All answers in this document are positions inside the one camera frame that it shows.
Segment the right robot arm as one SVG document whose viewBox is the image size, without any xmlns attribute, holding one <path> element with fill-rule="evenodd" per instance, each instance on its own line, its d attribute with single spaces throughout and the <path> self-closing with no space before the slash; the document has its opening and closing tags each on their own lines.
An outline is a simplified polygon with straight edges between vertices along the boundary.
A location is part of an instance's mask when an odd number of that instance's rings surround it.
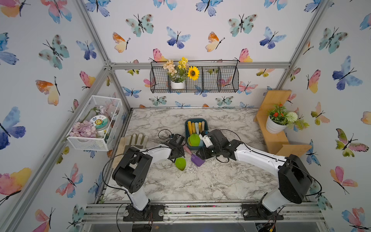
<svg viewBox="0 0 371 232">
<path fill-rule="evenodd" d="M 279 186 L 266 193 L 258 203 L 258 210 L 267 215 L 288 203 L 301 204 L 313 183 L 313 177 L 296 155 L 281 157 L 257 150 L 240 140 L 229 141 L 221 130 L 202 132 L 199 135 L 204 147 L 197 151 L 203 160 L 222 156 L 259 167 L 278 178 Z"/>
</svg>

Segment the green trowel yellow handle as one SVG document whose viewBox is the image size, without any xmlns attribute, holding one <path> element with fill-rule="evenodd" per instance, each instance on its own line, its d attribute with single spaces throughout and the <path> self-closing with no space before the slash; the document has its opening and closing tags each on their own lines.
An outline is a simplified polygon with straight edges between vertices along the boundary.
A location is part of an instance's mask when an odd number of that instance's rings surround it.
<svg viewBox="0 0 371 232">
<path fill-rule="evenodd" d="M 175 159 L 175 166 L 180 170 L 184 171 L 186 168 L 186 159 L 185 158 L 176 158 Z"/>
<path fill-rule="evenodd" d="M 191 121 L 187 122 L 188 126 L 188 132 L 189 132 L 189 137 L 188 137 L 188 144 L 192 147 L 198 147 L 200 145 L 201 139 L 199 138 L 199 134 L 192 134 L 192 126 L 191 126 Z"/>
</svg>

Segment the yellow plastic scoop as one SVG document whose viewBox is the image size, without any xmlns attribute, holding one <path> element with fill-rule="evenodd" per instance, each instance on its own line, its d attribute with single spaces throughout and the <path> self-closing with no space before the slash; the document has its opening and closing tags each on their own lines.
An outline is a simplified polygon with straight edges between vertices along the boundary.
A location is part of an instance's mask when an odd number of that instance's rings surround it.
<svg viewBox="0 0 371 232">
<path fill-rule="evenodd" d="M 196 133 L 196 126 L 195 126 L 195 123 L 192 122 L 192 123 L 191 123 L 191 126 L 192 126 L 192 134 Z"/>
</svg>

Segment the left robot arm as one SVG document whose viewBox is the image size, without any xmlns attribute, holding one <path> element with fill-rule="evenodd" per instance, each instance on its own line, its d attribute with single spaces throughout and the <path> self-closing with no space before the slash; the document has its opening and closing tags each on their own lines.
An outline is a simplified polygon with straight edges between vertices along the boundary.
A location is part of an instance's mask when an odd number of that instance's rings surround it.
<svg viewBox="0 0 371 232">
<path fill-rule="evenodd" d="M 112 179 L 126 192 L 132 206 L 144 211 L 150 206 L 143 184 L 152 164 L 162 160 L 176 160 L 184 156 L 185 137 L 175 134 L 167 143 L 152 148 L 130 147 L 112 174 Z"/>
</svg>

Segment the light blue trowel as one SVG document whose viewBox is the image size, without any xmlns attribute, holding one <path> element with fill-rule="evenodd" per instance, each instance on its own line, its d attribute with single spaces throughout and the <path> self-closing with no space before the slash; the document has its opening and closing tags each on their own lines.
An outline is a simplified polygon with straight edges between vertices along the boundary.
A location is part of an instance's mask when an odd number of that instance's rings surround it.
<svg viewBox="0 0 371 232">
<path fill-rule="evenodd" d="M 196 134 L 200 134 L 200 128 L 199 128 L 198 122 L 195 123 L 195 131 L 196 131 Z"/>
</svg>

